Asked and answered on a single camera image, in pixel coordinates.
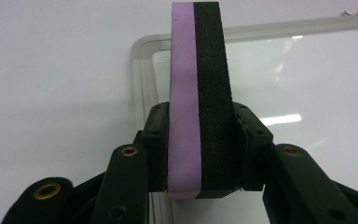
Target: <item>purple strip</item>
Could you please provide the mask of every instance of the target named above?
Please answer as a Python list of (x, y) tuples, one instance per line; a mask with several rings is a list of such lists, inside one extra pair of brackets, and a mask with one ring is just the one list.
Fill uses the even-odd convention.
[(195, 199), (201, 190), (199, 88), (193, 3), (172, 4), (168, 192)]

